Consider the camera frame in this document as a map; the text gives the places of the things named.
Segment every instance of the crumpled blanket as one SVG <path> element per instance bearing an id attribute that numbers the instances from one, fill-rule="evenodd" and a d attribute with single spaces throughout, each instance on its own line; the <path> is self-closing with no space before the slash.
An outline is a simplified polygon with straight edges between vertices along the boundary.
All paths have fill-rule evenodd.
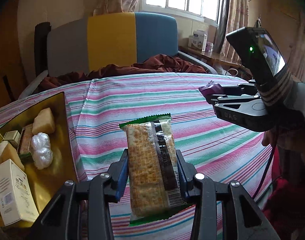
<path id="1" fill-rule="evenodd" d="M 38 88 L 41 92 L 63 85 L 92 80 L 95 78 L 164 72 L 208 73 L 208 71 L 203 67 L 194 65 L 193 63 L 187 62 L 178 57 L 170 57 L 159 54 L 154 57 L 150 57 L 143 63 L 135 63 L 131 66 L 120 67 L 115 64 L 110 64 L 99 70 L 91 71 L 88 75 L 81 72 L 71 72 L 59 77 L 46 77 L 39 84 Z"/>

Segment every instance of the striped bedsheet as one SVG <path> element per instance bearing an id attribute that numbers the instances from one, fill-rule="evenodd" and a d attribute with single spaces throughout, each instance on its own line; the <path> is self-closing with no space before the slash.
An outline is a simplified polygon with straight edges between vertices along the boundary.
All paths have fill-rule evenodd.
<path id="1" fill-rule="evenodd" d="M 80 154 L 75 163 L 80 180 L 107 171 L 127 147 L 120 123 L 140 117 L 171 113 L 176 149 L 215 181 L 237 179 L 254 194 L 271 148 L 261 145 L 262 133 L 249 131 L 216 117 L 198 87 L 214 80 L 221 85 L 245 82 L 239 78 L 193 73 L 140 74 L 62 86 L 13 102 L 0 109 L 0 127 L 27 107 L 60 91 L 67 98 L 72 140 Z M 258 196 L 271 182 L 271 168 Z M 221 203 L 217 203 L 218 238 L 222 237 Z M 117 204 L 110 205 L 117 239 L 189 239 L 194 207 L 168 220 L 129 227 L 129 184 Z"/>

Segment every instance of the screw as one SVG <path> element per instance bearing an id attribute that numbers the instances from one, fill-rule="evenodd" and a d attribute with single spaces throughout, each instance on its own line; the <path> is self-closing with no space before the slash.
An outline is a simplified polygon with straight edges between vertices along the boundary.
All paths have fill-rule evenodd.
<path id="1" fill-rule="evenodd" d="M 67 186 L 67 187 L 70 187 L 72 184 L 73 184 L 73 180 L 71 180 L 71 179 L 68 179 L 68 180 L 65 182 L 65 186 Z"/>
<path id="2" fill-rule="evenodd" d="M 197 173 L 197 174 L 195 174 L 195 178 L 199 179 L 199 180 L 203 180 L 205 178 L 205 176 L 202 173 Z"/>
<path id="3" fill-rule="evenodd" d="M 110 174 L 108 172 L 103 172 L 100 174 L 100 177 L 102 179 L 108 179 L 110 177 Z"/>
<path id="4" fill-rule="evenodd" d="M 236 180 L 233 180 L 232 182 L 230 182 L 230 184 L 233 186 L 233 187 L 239 187 L 240 186 L 240 183 Z"/>

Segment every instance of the wooden table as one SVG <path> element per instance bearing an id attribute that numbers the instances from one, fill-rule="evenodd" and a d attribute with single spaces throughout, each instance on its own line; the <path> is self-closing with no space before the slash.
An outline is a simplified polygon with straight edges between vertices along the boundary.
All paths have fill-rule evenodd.
<path id="1" fill-rule="evenodd" d="M 246 72 L 247 74 L 249 74 L 250 76 L 252 76 L 251 71 L 248 68 L 244 67 L 241 64 L 231 62 L 231 61 L 227 60 L 226 57 L 224 57 L 218 53 L 201 51 L 199 49 L 189 48 L 189 47 L 185 47 L 185 46 L 179 46 L 179 50 L 182 52 L 194 54 L 197 57 L 206 59 L 207 64 L 210 66 L 213 66 L 215 63 L 219 63 L 226 70 L 228 70 L 230 67 L 235 68 L 237 70 L 241 69 L 244 72 Z"/>

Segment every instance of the beige wall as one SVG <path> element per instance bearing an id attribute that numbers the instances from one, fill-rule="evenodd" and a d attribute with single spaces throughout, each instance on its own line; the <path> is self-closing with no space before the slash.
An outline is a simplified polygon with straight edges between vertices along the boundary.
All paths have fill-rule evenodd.
<path id="1" fill-rule="evenodd" d="M 265 28 L 287 62 L 298 29 L 299 7 L 293 0 L 251 0 L 248 26 L 253 27 L 261 16 Z"/>
<path id="2" fill-rule="evenodd" d="M 208 31 L 207 41 L 214 43 L 216 27 L 184 17 L 174 16 L 174 18 L 177 21 L 179 46 L 188 46 L 188 38 L 195 30 Z"/>
<path id="3" fill-rule="evenodd" d="M 22 64 L 28 82 L 35 78 L 34 30 L 49 21 L 52 28 L 92 14 L 97 0 L 19 0 L 17 27 Z"/>

